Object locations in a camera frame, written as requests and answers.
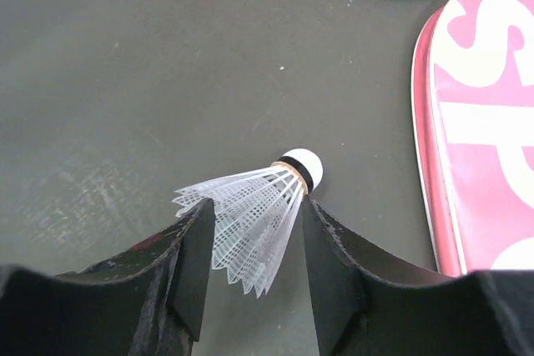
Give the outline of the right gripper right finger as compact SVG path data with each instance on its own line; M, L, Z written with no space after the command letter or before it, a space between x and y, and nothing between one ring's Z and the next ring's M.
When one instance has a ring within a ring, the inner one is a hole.
M531 271L453 278L386 252L312 199L301 217L321 354L532 354Z

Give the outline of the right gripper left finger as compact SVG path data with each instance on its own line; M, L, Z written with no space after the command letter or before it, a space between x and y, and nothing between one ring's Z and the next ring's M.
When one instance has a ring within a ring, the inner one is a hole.
M4 355L189 355L214 240L204 199L165 230L81 272L1 267Z

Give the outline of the white plastic shuttlecock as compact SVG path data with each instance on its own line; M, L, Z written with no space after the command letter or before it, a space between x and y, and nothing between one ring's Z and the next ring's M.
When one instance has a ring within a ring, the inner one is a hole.
M279 271L300 205L323 178L320 158L295 148L270 166L213 178L176 190L178 217L204 198L214 202L211 267L223 269L244 293L269 292Z

